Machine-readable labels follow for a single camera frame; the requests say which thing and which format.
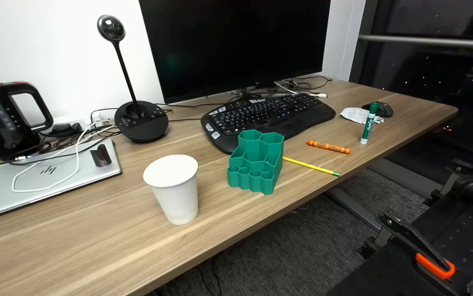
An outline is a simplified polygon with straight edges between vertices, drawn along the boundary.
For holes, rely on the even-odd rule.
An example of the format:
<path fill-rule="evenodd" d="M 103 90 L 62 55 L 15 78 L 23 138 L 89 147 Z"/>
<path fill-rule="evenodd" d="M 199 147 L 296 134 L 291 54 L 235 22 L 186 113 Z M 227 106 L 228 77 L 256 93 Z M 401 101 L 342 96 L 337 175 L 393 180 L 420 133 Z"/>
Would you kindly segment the green and white marker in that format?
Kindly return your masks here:
<path fill-rule="evenodd" d="M 379 106 L 378 101 L 371 101 L 370 103 L 368 116 L 366 116 L 366 121 L 365 121 L 365 126 L 363 126 L 363 133 L 361 133 L 361 138 L 360 138 L 361 144 L 368 144 L 368 139 L 370 139 L 370 134 L 371 134 L 371 129 L 373 129 L 373 124 L 374 124 L 374 120 L 376 120 L 378 106 Z"/>

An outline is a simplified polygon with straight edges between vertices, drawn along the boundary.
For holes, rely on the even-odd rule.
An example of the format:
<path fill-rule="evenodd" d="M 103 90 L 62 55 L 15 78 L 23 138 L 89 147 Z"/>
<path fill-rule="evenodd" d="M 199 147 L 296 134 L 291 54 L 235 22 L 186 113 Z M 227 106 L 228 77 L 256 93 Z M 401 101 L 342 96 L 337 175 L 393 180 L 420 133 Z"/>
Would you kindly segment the small black dongle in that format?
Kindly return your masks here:
<path fill-rule="evenodd" d="M 90 154 L 99 167 L 108 166 L 112 162 L 105 144 L 99 144 L 95 149 L 90 151 Z"/>

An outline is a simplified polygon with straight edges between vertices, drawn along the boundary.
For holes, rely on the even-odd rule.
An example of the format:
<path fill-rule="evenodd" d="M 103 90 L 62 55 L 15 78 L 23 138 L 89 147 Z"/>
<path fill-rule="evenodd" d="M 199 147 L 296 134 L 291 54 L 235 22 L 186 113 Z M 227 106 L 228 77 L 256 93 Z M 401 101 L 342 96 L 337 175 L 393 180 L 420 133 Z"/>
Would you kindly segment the white paper cup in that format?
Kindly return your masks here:
<path fill-rule="evenodd" d="M 149 162 L 143 180 L 151 187 L 166 218 L 174 225 L 192 221 L 199 212 L 199 162 L 189 154 L 168 154 Z"/>

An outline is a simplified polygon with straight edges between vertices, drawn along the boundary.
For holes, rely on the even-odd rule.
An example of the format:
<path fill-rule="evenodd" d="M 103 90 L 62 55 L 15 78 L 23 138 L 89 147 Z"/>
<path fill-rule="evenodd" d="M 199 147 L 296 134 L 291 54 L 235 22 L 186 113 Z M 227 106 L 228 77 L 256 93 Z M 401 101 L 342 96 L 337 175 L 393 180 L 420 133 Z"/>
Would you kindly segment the black computer mouse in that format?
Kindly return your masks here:
<path fill-rule="evenodd" d="M 393 106 L 389 103 L 379 101 L 376 113 L 379 116 L 389 118 L 389 116 L 394 115 L 394 110 L 393 110 Z"/>

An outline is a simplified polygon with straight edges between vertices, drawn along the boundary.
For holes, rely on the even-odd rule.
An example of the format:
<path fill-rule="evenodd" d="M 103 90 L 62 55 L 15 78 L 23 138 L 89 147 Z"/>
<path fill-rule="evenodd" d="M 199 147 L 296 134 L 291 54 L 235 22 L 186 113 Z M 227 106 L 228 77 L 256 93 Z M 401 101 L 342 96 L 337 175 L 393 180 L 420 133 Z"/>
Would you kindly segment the green plastic organizer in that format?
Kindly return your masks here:
<path fill-rule="evenodd" d="M 228 185 L 271 194 L 283 169 L 283 154 L 283 134 L 276 131 L 243 129 L 228 159 Z"/>

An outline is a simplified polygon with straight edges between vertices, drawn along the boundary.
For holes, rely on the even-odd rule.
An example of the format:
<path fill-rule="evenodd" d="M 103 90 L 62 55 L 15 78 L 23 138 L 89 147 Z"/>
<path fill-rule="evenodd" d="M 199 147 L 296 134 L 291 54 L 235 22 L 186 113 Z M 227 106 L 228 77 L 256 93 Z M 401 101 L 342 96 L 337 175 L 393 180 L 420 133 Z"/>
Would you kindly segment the orange crayon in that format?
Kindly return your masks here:
<path fill-rule="evenodd" d="M 350 154 L 350 152 L 351 152 L 350 147 L 337 146 L 337 144 L 330 144 L 330 143 L 320 143 L 320 141 L 314 141 L 314 139 L 307 139 L 305 144 L 307 144 L 307 146 L 314 146 L 314 147 L 322 147 L 322 149 L 335 151 L 335 152 L 343 152 L 343 154 Z"/>

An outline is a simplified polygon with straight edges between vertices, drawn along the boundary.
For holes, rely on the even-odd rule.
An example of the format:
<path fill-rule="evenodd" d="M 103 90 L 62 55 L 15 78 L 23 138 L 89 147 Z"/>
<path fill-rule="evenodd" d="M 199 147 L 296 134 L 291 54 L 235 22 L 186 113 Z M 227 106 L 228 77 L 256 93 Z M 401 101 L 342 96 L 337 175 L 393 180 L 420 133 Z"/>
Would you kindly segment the black keyboard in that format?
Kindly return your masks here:
<path fill-rule="evenodd" d="M 284 138 L 332 120 L 335 110 L 307 93 L 238 98 L 227 101 L 200 118 L 210 143 L 232 152 L 243 129 L 276 131 Z"/>

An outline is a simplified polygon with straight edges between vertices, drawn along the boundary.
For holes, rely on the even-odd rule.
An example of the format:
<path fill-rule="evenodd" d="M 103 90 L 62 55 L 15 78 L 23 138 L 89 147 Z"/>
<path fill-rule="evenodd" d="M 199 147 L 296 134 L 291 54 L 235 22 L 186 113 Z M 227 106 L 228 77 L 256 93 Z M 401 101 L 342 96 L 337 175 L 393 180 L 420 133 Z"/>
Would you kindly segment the black computer monitor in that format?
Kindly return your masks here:
<path fill-rule="evenodd" d="M 168 103 L 322 69 L 330 0 L 138 0 Z"/>

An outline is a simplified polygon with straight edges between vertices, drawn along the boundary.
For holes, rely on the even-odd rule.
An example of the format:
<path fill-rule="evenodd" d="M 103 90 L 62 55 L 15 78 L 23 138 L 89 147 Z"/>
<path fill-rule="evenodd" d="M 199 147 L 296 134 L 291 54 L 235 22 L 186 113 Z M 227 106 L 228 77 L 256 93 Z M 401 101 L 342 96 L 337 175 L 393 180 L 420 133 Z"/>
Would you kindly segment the black webcam on stand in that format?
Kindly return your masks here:
<path fill-rule="evenodd" d="M 115 47 L 123 77 L 131 100 L 123 103 L 115 111 L 117 128 L 135 143 L 149 143 L 163 138 L 168 131 L 168 115 L 156 103 L 138 100 L 126 72 L 126 65 L 120 50 L 120 41 L 125 37 L 125 26 L 112 14 L 102 14 L 97 19 L 97 29 L 100 36 L 112 42 Z"/>

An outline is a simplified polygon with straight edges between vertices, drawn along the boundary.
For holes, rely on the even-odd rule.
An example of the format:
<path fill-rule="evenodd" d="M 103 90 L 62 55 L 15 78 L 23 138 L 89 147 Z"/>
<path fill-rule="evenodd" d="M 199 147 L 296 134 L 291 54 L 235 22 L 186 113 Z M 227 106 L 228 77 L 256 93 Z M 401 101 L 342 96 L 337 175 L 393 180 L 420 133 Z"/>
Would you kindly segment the yellow pencil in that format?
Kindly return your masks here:
<path fill-rule="evenodd" d="M 299 161 L 299 159 L 294 159 L 294 157 L 289 157 L 289 156 L 283 156 L 283 161 L 287 161 L 287 162 L 307 167 L 307 169 L 314 169 L 314 170 L 319 170 L 319 172 L 324 172 L 324 174 L 328 174 L 328 175 L 335 175 L 335 177 L 342 175 L 338 170 L 327 169 L 327 167 L 322 167 L 322 166 L 315 166 L 315 164 L 310 164 L 310 162 L 305 162 L 305 161 Z"/>

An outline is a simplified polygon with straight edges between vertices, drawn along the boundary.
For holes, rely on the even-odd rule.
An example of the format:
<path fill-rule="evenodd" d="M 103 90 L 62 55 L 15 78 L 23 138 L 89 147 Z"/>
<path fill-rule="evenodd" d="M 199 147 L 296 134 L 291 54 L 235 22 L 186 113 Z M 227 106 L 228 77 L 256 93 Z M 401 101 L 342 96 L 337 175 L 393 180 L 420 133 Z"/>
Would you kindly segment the silver laptop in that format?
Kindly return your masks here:
<path fill-rule="evenodd" d="M 105 144 L 112 162 L 99 167 L 90 151 Z M 94 139 L 79 147 L 69 147 L 66 156 L 49 157 L 46 161 L 25 166 L 0 164 L 0 213 L 15 210 L 62 192 L 99 182 L 122 172 L 115 143 Z"/>

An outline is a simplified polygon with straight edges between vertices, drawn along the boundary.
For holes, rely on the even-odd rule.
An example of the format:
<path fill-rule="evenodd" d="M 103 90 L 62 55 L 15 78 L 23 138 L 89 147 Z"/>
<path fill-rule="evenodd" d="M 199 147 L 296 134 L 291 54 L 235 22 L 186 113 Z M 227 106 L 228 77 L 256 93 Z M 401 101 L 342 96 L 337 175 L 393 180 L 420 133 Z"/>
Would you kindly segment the orange handled clamp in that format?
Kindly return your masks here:
<path fill-rule="evenodd" d="M 412 253 L 416 263 L 434 279 L 452 279 L 457 272 L 457 266 L 440 254 L 440 251 L 409 221 L 383 213 L 379 217 L 384 228 L 394 240 L 402 241 Z"/>

